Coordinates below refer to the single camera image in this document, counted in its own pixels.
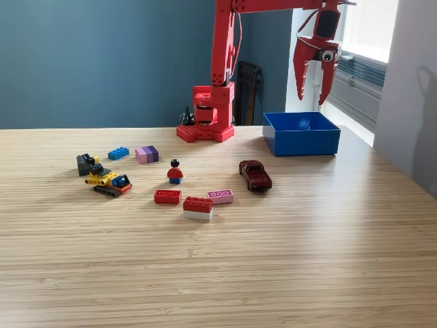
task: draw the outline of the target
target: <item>dark red toy car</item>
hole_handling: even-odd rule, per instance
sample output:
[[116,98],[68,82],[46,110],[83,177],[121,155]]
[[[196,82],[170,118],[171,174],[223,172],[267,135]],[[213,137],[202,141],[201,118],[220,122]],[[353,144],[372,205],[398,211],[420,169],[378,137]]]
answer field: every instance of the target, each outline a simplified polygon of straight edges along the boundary
[[250,191],[267,191],[272,188],[272,181],[259,161],[241,162],[240,174],[244,176],[247,189]]

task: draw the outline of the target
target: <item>red shirt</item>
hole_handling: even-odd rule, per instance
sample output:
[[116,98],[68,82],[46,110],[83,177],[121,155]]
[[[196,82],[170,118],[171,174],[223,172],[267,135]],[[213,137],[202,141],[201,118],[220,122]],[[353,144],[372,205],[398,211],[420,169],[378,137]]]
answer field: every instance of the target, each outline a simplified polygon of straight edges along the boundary
[[168,179],[182,179],[184,177],[184,174],[180,169],[172,167],[167,172],[167,177]]

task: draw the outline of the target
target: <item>toy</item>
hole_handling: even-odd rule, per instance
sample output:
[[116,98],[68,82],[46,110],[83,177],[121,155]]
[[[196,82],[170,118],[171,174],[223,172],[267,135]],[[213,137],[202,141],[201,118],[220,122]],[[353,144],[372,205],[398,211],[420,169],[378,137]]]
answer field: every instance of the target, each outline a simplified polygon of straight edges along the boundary
[[[94,156],[90,158],[94,159],[95,164],[99,163],[100,160],[99,156]],[[89,174],[89,165],[87,164],[87,162],[85,162],[85,159],[82,157],[82,155],[76,156],[76,161],[77,161],[77,170],[79,171],[79,176],[87,176]]]
[[159,153],[154,146],[135,148],[135,158],[140,164],[159,161]]
[[219,190],[219,191],[209,191],[206,193],[206,197],[210,198],[214,205],[232,203],[234,201],[234,195],[232,191],[230,191],[229,189]]
[[157,190],[154,201],[157,204],[179,204],[182,192],[178,190]]
[[113,161],[117,161],[121,159],[122,157],[129,155],[129,149],[125,147],[117,148],[116,150],[113,150],[112,152],[108,153],[108,158],[112,159]]
[[170,183],[178,185],[182,183],[183,178],[185,177],[182,171],[179,168],[179,161],[174,159],[170,162],[171,169],[167,172],[167,177],[170,179]]
[[88,154],[82,155],[82,159],[88,165],[89,177],[85,179],[86,184],[96,185],[93,190],[98,193],[117,197],[132,188],[132,184],[126,174],[119,175],[101,164],[96,163],[95,158]]
[[79,171],[79,176],[87,176],[89,174],[88,164],[82,158],[81,155],[76,157],[77,161],[77,170]]
[[239,171],[246,180],[247,189],[250,191],[267,191],[272,188],[272,181],[264,166],[259,161],[243,161],[239,165]]
[[212,200],[208,198],[187,197],[184,201],[184,216],[187,219],[211,221]]
[[[294,51],[294,71],[299,99],[302,100],[309,62],[322,63],[323,82],[319,104],[329,95],[335,71],[340,60],[341,48],[333,42],[340,19],[338,6],[355,5],[347,0],[216,0],[216,19],[212,43],[212,85],[193,88],[195,125],[187,129],[179,125],[177,135],[186,142],[215,140],[223,142],[234,135],[232,101],[234,100],[234,75],[242,39],[240,14],[302,8],[317,14],[313,37],[300,37]],[[234,24],[238,18],[240,37],[234,46]]]

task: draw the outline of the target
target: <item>blue box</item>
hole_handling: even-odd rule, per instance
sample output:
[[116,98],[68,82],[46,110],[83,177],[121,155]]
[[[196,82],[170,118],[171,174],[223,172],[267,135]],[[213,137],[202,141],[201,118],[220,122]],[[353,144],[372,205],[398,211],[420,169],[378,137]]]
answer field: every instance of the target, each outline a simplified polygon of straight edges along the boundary
[[264,113],[263,136],[275,156],[334,155],[340,129],[317,111]]
[[122,157],[129,155],[129,149],[125,147],[117,148],[116,150],[113,150],[112,152],[108,153],[108,159],[112,159],[113,161],[117,161],[121,159]]

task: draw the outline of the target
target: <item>red robotic arm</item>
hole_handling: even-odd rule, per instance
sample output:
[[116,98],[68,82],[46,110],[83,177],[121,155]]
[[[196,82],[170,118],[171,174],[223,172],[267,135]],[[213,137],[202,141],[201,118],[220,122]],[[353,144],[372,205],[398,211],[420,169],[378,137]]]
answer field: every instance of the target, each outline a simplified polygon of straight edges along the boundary
[[324,76],[319,101],[322,104],[330,93],[340,58],[339,43],[333,42],[340,18],[340,4],[353,3],[346,0],[216,0],[212,86],[194,87],[195,125],[179,126],[178,135],[188,142],[196,139],[224,141],[234,135],[234,127],[231,125],[234,82],[231,82],[230,78],[234,73],[240,48],[241,39],[237,49],[234,46],[236,16],[240,24],[241,37],[240,14],[297,8],[315,10],[299,30],[300,32],[309,19],[317,14],[314,36],[298,36],[293,62],[298,97],[301,100],[309,62],[322,62]]

